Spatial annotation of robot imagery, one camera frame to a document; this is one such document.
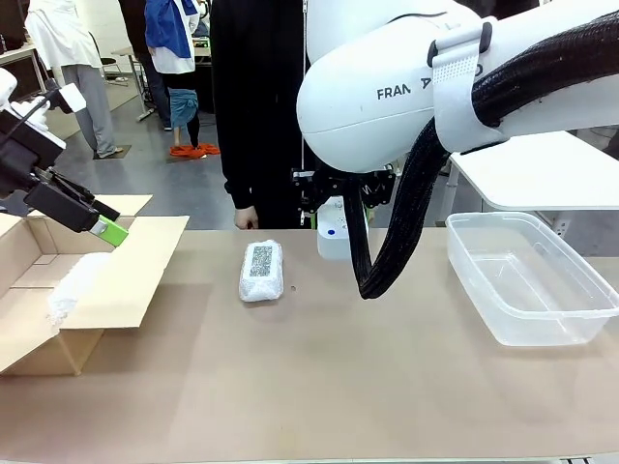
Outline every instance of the clear plastic bin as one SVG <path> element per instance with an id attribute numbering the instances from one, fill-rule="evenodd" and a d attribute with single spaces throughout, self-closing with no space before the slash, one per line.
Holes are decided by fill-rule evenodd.
<path id="1" fill-rule="evenodd" d="M 619 314 L 617 292 L 537 217 L 451 215 L 447 227 L 449 259 L 500 343 L 588 343 Z"/>

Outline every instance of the white shirt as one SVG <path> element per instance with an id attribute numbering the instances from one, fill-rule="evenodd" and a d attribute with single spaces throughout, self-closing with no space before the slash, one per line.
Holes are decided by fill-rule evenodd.
<path id="1" fill-rule="evenodd" d="M 192 0 L 195 9 L 198 14 L 192 14 L 187 16 L 185 9 L 183 8 L 182 0 L 174 0 L 174 5 L 181 14 L 183 19 L 183 25 L 185 26 L 185 34 L 187 35 L 187 42 L 190 45 L 191 58 L 179 58 L 170 49 L 164 46 L 153 48 L 153 65 L 159 73 L 164 74 L 184 74 L 192 73 L 195 71 L 195 48 L 193 47 L 192 34 L 197 29 L 200 21 L 199 7 L 196 0 Z"/>
<path id="2" fill-rule="evenodd" d="M 68 65 L 102 66 L 93 38 L 77 17 L 74 0 L 31 0 L 26 29 L 49 70 Z"/>

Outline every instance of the cardboard box flap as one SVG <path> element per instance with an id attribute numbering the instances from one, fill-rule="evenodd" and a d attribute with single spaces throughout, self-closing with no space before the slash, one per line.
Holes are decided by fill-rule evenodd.
<path id="1" fill-rule="evenodd" d="M 189 217 L 138 217 L 61 329 L 139 327 Z"/>
<path id="2" fill-rule="evenodd" d="M 118 211 L 120 216 L 131 217 L 137 215 L 153 195 L 96 195 L 96 197 L 102 203 Z M 39 211 L 33 211 L 28 217 L 41 218 L 44 217 L 44 214 Z"/>
<path id="3" fill-rule="evenodd" d="M 50 289 L 11 289 L 0 299 L 0 371 L 58 333 L 47 319 Z"/>
<path id="4" fill-rule="evenodd" d="M 13 229 L 21 221 L 21 217 L 0 214 L 0 237 Z"/>

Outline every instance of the bubble wrap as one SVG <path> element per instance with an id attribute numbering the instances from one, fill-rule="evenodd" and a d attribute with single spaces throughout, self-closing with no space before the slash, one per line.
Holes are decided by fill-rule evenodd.
<path id="1" fill-rule="evenodd" d="M 53 327 L 60 326 L 77 305 L 79 297 L 90 290 L 99 271 L 109 261 L 110 257 L 110 253 L 86 254 L 60 280 L 60 283 L 56 285 L 54 291 L 47 298 L 49 304 L 47 317 Z"/>
<path id="2" fill-rule="evenodd" d="M 239 296 L 246 303 L 277 300 L 283 293 L 283 253 L 273 240 L 249 244 L 239 281 Z"/>

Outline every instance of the cardboard box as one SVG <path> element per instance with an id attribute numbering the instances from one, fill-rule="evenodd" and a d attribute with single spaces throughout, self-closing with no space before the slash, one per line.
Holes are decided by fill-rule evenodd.
<path id="1" fill-rule="evenodd" d="M 99 199 L 121 213 L 129 237 L 113 248 L 34 212 L 0 215 L 0 372 L 81 373 L 105 329 L 139 327 L 188 217 L 135 217 L 150 195 Z M 47 297 L 85 253 L 111 252 L 75 309 L 54 329 Z"/>

